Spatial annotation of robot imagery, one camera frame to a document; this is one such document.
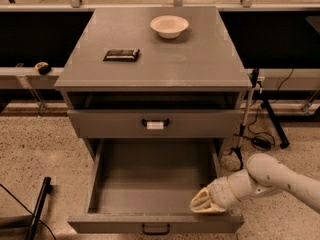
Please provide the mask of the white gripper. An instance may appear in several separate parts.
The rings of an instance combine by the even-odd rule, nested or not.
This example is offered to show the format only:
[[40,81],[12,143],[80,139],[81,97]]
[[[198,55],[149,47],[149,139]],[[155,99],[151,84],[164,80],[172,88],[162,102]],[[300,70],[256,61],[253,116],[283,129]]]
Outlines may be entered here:
[[258,183],[246,169],[243,169],[215,179],[209,184],[209,191],[207,187],[201,189],[191,200],[190,207],[194,213],[217,214],[244,200],[269,197],[278,193],[281,193],[280,189]]

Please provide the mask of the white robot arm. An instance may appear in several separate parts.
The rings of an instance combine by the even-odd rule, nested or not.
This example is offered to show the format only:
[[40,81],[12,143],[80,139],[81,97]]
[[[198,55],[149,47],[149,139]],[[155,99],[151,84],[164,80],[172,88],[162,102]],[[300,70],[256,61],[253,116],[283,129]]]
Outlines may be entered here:
[[249,198],[285,191],[320,213],[320,182],[298,174],[265,153],[252,155],[246,168],[215,179],[190,202],[194,213],[222,213]]

